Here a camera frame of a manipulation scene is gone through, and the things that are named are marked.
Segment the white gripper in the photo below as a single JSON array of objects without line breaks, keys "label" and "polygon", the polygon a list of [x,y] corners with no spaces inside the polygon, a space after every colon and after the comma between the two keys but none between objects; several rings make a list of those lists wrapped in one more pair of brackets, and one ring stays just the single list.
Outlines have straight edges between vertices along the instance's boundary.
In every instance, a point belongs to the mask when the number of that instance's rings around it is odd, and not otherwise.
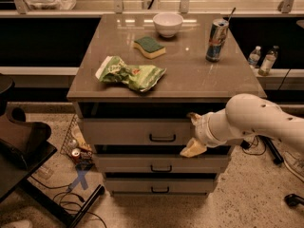
[{"label": "white gripper", "polygon": [[225,144],[225,141],[218,140],[210,130],[209,122],[213,112],[200,115],[190,112],[187,117],[195,127],[195,136],[189,140],[188,144],[182,149],[180,155],[186,158],[192,158],[207,151],[207,147],[217,147]]}]

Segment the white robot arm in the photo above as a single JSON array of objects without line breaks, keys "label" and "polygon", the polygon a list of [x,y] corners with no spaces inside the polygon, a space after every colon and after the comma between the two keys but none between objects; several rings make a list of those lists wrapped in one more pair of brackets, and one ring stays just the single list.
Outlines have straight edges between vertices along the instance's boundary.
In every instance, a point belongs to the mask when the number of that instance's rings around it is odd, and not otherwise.
[{"label": "white robot arm", "polygon": [[180,154],[192,158],[231,140],[261,135],[304,152],[304,119],[284,112],[277,104],[251,94],[232,97],[225,108],[204,115],[189,113],[194,137]]}]

